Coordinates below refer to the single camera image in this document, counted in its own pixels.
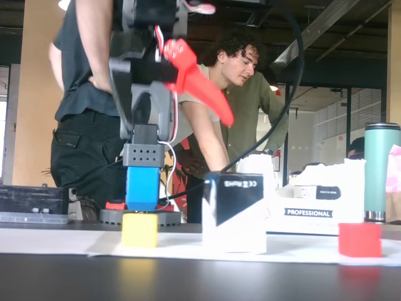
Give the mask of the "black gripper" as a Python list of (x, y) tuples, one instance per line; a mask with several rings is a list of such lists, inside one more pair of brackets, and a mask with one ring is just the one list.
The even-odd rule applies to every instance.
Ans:
[[(157, 26), (165, 43), (164, 58)], [(130, 140), (133, 130), (132, 81), (164, 82), (171, 92), (188, 93), (207, 105), (224, 125), (234, 123), (224, 94), (198, 68), (197, 57), (186, 41), (179, 39), (186, 36), (187, 11), (180, 1), (122, 2), (122, 30), (112, 34), (108, 62), (121, 139)]]

